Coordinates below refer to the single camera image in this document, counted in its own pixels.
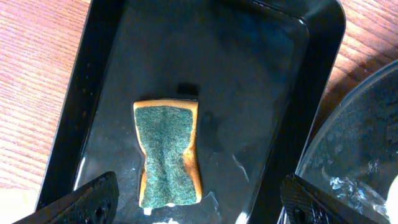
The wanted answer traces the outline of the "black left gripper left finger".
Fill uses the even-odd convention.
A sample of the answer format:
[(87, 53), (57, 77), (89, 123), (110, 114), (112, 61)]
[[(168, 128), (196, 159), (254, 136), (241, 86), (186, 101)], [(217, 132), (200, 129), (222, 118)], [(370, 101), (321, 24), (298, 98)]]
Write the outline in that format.
[(112, 223), (118, 198), (116, 173), (108, 171), (15, 224)]

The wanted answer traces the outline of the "green and yellow sponge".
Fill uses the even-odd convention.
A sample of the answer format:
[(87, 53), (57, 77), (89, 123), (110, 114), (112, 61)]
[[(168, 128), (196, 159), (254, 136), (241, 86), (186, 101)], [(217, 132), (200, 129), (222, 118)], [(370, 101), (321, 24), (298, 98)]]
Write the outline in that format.
[(139, 206), (193, 205), (202, 199), (195, 148), (198, 102), (147, 100), (132, 105), (144, 155)]

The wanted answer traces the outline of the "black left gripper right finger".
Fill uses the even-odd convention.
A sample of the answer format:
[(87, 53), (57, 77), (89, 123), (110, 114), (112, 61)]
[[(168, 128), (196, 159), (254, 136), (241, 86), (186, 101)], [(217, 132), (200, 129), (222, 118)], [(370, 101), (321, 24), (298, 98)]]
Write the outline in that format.
[(316, 186), (290, 174), (280, 186), (280, 197), (290, 223), (388, 223), (380, 213), (365, 215)]

